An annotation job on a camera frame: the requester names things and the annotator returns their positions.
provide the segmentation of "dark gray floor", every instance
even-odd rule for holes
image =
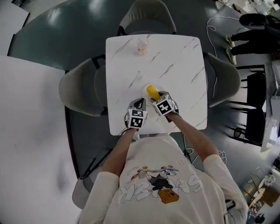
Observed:
[[[106,39],[116,35],[122,17],[133,2],[69,0],[62,3],[40,15],[17,33],[10,56],[71,70],[87,58],[105,53]],[[208,19],[215,16],[239,17],[236,11],[212,0],[164,2],[176,24],[177,34],[198,37],[203,51],[212,54],[214,49],[206,32]],[[209,31],[217,56],[228,61],[225,54],[228,44],[224,41],[224,36],[237,33],[242,26],[238,21],[227,18],[213,19],[210,24],[217,28],[216,32]],[[237,58],[239,66],[265,64],[270,60],[270,55],[243,55]],[[114,147],[118,138],[110,135],[107,116],[95,118],[71,111],[70,118],[78,166],[83,173],[90,161],[100,151]],[[239,122],[239,113],[230,110],[230,105],[224,102],[209,109],[207,128],[203,132],[219,150],[227,153],[227,166],[234,180],[241,185],[256,167],[269,171],[280,148],[275,146],[260,153],[260,147],[229,139],[224,134],[225,125],[236,125]],[[181,134],[175,133],[172,136],[182,147]],[[202,167],[200,160],[195,162],[195,166]]]

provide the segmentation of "person in black pants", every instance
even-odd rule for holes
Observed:
[[[235,41],[249,41],[235,47]],[[236,65],[235,56],[238,54],[266,54],[280,50],[277,38],[266,28],[264,30],[249,30],[233,36],[226,36],[226,41],[231,45],[227,55],[231,63]]]

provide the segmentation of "graphic print on shirt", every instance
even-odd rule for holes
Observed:
[[[137,186],[132,184],[128,189],[123,186],[120,187],[118,204],[130,201],[133,196],[136,196],[136,200],[141,200],[150,194],[155,198],[161,198],[161,201],[167,204],[179,200],[179,189],[184,193],[191,193],[190,187],[195,187],[192,192],[196,193],[203,188],[202,182],[196,174],[191,175],[187,183],[182,179],[178,179],[175,184],[169,177],[176,176],[177,171],[179,170],[171,165],[161,167],[158,170],[148,169],[147,166],[138,169],[137,173],[131,177],[127,184],[137,178],[145,179],[148,182],[142,182]]]

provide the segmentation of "shoe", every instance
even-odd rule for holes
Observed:
[[[227,56],[229,57],[229,60],[231,61],[231,63],[236,65],[236,56],[231,54],[231,47],[228,48],[226,51],[227,51]]]
[[[230,44],[230,46],[235,47],[235,42],[231,40],[230,36],[226,36],[226,41]]]

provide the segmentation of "marble table top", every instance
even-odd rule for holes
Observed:
[[[207,87],[200,40],[197,37],[151,34],[148,52],[141,56],[137,40],[126,35],[106,40],[106,85],[110,132],[126,129],[124,116],[131,101],[141,98],[153,84],[168,91],[179,106],[181,117],[197,129],[207,126]],[[147,103],[148,118],[139,134],[171,133],[180,130],[168,123]]]

